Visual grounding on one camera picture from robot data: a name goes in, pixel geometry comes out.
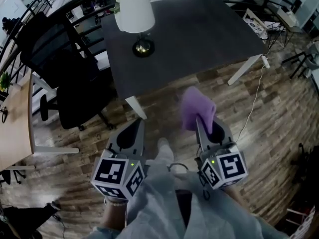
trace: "dark gray table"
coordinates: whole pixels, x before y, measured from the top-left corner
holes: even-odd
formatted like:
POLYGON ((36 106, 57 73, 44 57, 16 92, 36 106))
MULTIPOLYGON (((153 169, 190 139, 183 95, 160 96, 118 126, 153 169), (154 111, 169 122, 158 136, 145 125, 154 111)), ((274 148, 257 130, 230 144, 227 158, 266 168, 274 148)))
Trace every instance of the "dark gray table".
POLYGON ((155 43, 150 57, 132 52, 136 34, 119 31, 113 15, 102 28, 118 95, 146 118, 135 95, 184 76, 245 60, 228 81, 231 85, 263 54, 266 47, 253 30, 221 0, 163 0, 152 3, 155 43))

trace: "wooden floor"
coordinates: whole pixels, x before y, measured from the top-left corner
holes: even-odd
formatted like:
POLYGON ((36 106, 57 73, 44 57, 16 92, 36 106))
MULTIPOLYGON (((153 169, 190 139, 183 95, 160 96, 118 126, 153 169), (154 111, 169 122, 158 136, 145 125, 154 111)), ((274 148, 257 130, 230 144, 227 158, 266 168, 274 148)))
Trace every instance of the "wooden floor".
MULTIPOLYGON (((255 102, 255 109, 238 141, 249 167, 249 177, 239 186, 250 209, 275 224, 285 213, 287 204, 298 190, 292 184, 296 169, 290 161, 299 155, 298 144, 306 149, 318 143, 318 94, 309 79, 293 78, 290 65, 281 61, 294 54, 295 48, 308 44, 303 35, 295 35, 288 47, 275 45, 269 54, 271 68, 263 70, 263 79, 255 102)), ((146 155, 156 156, 156 142, 165 136, 171 143, 175 159, 196 169, 197 151, 195 134, 181 129, 179 104, 183 91, 195 85, 217 104, 217 116, 231 128, 234 138, 244 126, 255 97, 261 75, 261 59, 232 86, 228 79, 241 63, 209 70, 175 81, 165 88, 138 97, 148 116, 146 122, 146 155)), ((104 114, 114 124, 121 125, 136 115, 124 102, 115 100, 104 114)), ((66 226, 65 238, 78 239, 90 232, 103 211, 103 197, 90 185, 92 164, 99 157, 110 132, 96 116, 84 126, 64 130, 57 114, 42 122, 34 116, 36 143, 46 146, 78 147, 79 154, 33 155, 24 163, 36 166, 27 172, 21 185, 3 187, 0 195, 4 204, 17 207, 42 207, 58 200, 66 226)), ((62 238, 63 226, 53 218, 40 229, 44 238, 62 238)))

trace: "lamp shade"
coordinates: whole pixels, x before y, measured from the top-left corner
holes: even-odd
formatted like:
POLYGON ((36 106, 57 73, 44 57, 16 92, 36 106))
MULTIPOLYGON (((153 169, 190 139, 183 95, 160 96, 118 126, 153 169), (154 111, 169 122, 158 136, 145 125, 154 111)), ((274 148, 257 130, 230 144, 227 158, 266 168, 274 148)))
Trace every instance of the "lamp shade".
POLYGON ((121 26, 128 33, 151 29, 155 18, 150 0, 120 0, 121 26))

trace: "potted plant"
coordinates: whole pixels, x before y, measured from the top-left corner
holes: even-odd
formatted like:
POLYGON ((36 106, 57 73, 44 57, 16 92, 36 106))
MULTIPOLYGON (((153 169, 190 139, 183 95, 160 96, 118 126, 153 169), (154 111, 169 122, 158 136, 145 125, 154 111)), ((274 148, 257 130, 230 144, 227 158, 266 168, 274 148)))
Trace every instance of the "potted plant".
POLYGON ((6 89, 8 89, 10 86, 14 86, 15 88, 21 90, 21 86, 17 83, 11 83, 10 82, 10 75, 8 72, 4 72, 0 77, 0 90, 4 92, 6 89))
POLYGON ((120 12, 120 0, 115 0, 114 8, 111 8, 110 11, 114 13, 116 24, 120 31, 123 31, 121 27, 121 12, 120 12))

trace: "black office chair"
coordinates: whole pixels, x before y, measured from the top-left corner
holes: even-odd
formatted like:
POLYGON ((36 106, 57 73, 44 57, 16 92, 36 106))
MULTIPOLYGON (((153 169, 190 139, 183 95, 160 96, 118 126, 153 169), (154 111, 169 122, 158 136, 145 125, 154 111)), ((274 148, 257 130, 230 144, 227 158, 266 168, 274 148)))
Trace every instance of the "black office chair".
POLYGON ((40 12, 20 31, 17 44, 20 60, 35 71, 53 89, 57 88, 57 105, 40 101, 42 120, 48 109, 59 111, 64 129, 79 127, 99 115, 108 129, 114 126, 102 115, 102 109, 115 96, 110 88, 109 70, 100 71, 96 60, 66 17, 46 17, 40 12), (83 58, 76 43, 86 54, 83 58))
MULTIPOLYGON (((15 176, 15 180, 18 184, 21 184, 20 181, 18 181, 18 178, 16 176, 16 174, 20 175, 23 179, 25 179, 25 175, 21 174, 18 170, 13 170, 14 176, 15 176)), ((10 170, 4 170, 2 172, 0 172, 0 175, 2 175, 3 180, 0 180, 0 187, 2 188, 2 183, 6 182, 7 184, 11 184, 11 173, 10 170)))

